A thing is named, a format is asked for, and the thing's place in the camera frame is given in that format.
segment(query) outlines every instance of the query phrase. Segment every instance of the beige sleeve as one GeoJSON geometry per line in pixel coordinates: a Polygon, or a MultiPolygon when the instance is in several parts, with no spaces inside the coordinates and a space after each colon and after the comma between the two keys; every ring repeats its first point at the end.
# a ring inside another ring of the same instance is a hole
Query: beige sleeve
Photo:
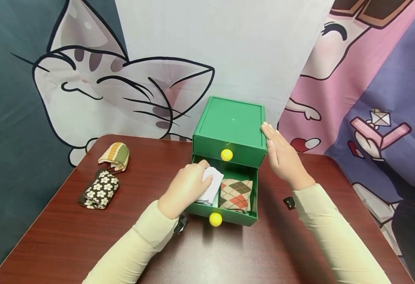
{"type": "Polygon", "coordinates": [[[151,203],[133,227],[97,262],[82,284],[133,284],[150,259],[173,235],[178,220],[166,218],[151,203]]]}
{"type": "Polygon", "coordinates": [[[391,283],[320,185],[294,191],[293,198],[299,219],[314,234],[337,283],[391,283]]]}

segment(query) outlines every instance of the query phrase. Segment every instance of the drawer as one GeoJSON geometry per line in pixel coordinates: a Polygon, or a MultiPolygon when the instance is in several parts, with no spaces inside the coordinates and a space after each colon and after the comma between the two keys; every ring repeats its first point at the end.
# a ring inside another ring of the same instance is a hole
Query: drawer
{"type": "Polygon", "coordinates": [[[199,155],[193,155],[192,162],[197,163],[202,159],[207,160],[212,167],[224,174],[224,179],[252,180],[252,192],[249,200],[250,212],[240,213],[198,203],[192,203],[185,211],[207,218],[211,213],[217,212],[222,215],[223,222],[231,222],[242,226],[252,226],[258,220],[258,169],[199,155]]]}
{"type": "Polygon", "coordinates": [[[264,121],[262,105],[210,97],[193,133],[193,154],[222,159],[228,149],[229,162],[258,168],[267,153],[264,121]]]}

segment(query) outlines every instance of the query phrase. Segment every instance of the cartoon backdrop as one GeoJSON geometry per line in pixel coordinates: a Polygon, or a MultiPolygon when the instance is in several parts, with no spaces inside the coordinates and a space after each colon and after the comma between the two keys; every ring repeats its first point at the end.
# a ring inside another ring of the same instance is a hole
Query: cartoon backdrop
{"type": "Polygon", "coordinates": [[[277,123],[332,4],[0,0],[0,263],[102,135],[188,141],[210,95],[277,123]]]}
{"type": "Polygon", "coordinates": [[[220,95],[285,108],[415,279],[415,0],[255,2],[0,0],[0,263],[96,138],[190,140],[220,95]]]}
{"type": "Polygon", "coordinates": [[[279,130],[339,163],[415,281],[415,0],[336,0],[279,130]]]}

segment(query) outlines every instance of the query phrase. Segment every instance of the wooden table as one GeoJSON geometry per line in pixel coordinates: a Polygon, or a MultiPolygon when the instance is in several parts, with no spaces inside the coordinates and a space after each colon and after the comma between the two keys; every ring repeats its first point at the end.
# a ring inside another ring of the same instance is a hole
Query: wooden table
{"type": "MultiPolygon", "coordinates": [[[[0,267],[0,283],[79,284],[97,260],[132,227],[144,209],[190,162],[192,144],[107,135],[99,138],[0,267]],[[127,171],[106,210],[80,207],[77,198],[98,169],[97,159],[114,142],[130,151],[127,171]]],[[[393,284],[413,283],[362,201],[333,159],[300,154],[308,172],[326,189],[393,284]]],[[[332,272],[311,233],[288,211],[288,186],[267,158],[259,169],[258,218],[252,227],[190,215],[190,224],[150,262],[139,283],[328,284],[332,272]]]]}

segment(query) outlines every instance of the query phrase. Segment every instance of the folded sock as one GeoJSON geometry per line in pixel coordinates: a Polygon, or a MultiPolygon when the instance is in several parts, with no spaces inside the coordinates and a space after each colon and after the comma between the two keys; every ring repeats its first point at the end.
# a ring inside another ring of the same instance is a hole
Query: folded sock
{"type": "Polygon", "coordinates": [[[207,190],[198,198],[196,203],[202,203],[208,206],[216,205],[214,201],[216,200],[217,194],[219,192],[220,184],[222,183],[223,174],[220,171],[216,170],[214,167],[209,167],[205,169],[203,174],[203,180],[208,176],[213,176],[211,185],[207,190]]]}
{"type": "Polygon", "coordinates": [[[247,213],[250,211],[251,180],[224,179],[220,189],[219,208],[247,213]]]}
{"type": "Polygon", "coordinates": [[[99,164],[110,163],[115,171],[125,171],[129,163],[129,149],[126,144],[115,142],[99,159],[99,164]]]}
{"type": "Polygon", "coordinates": [[[105,209],[118,190],[120,182],[109,171],[100,169],[94,181],[78,198],[78,204],[88,209],[105,209]]]}

